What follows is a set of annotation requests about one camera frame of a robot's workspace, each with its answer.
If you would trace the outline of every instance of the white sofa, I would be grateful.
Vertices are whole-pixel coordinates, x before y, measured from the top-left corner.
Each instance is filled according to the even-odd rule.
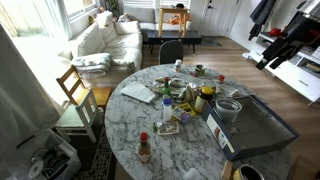
[[[83,79],[89,87],[115,87],[141,67],[142,35],[139,23],[112,22],[111,17],[109,11],[98,14],[96,22],[71,40],[71,48],[60,54],[70,60],[97,53],[111,54],[111,68],[105,75]]]
[[[148,42],[148,38],[146,35],[147,30],[158,30],[159,27],[159,8],[138,8],[138,7],[123,7],[123,13],[127,13],[128,15],[134,17],[137,21],[139,21],[139,25],[141,28],[141,33],[143,35],[143,41]],[[168,24],[165,23],[172,17],[172,14],[165,13],[164,20],[162,24],[163,31],[178,31],[179,24]],[[191,29],[191,21],[187,21],[186,24],[187,30]]]

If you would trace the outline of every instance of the black chair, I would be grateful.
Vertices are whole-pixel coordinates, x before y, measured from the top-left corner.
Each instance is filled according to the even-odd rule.
[[[177,59],[183,61],[183,44],[178,40],[163,43],[159,50],[159,64],[174,64]]]

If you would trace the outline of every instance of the rug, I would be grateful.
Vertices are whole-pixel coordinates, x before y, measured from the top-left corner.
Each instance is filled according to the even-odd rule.
[[[113,180],[116,158],[110,148],[104,125],[92,126],[96,143],[89,136],[70,136],[71,145],[77,149],[82,167],[73,180]]]
[[[222,46],[217,40],[215,40],[214,36],[201,36],[202,41],[201,45],[203,46]]]

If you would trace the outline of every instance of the door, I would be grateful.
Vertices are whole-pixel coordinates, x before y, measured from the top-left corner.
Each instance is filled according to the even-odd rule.
[[[201,35],[227,36],[238,13],[241,0],[209,0]]]

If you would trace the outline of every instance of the marble tabletop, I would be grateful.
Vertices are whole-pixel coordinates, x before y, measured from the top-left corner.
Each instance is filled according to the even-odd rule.
[[[161,121],[161,98],[147,104],[122,95],[120,90],[137,81],[152,86],[159,77],[178,77],[185,82],[215,86],[219,72],[206,69],[205,76],[193,77],[195,66],[182,64],[180,72],[174,71],[173,64],[157,65],[140,70],[122,81],[112,93],[107,104],[105,127],[109,144],[118,162],[128,174],[142,179],[183,179],[185,171],[195,168],[201,179],[220,179],[227,160],[212,132],[203,121],[201,114],[194,116],[188,124],[179,124],[180,133],[159,136],[153,132],[153,122]],[[226,96],[238,89],[241,95],[254,94],[237,80],[226,76],[220,86]],[[139,134],[147,132],[152,148],[151,158],[142,163],[137,155]],[[256,167],[265,179],[285,179],[289,170],[290,150],[273,151],[233,162],[234,167],[248,163]]]

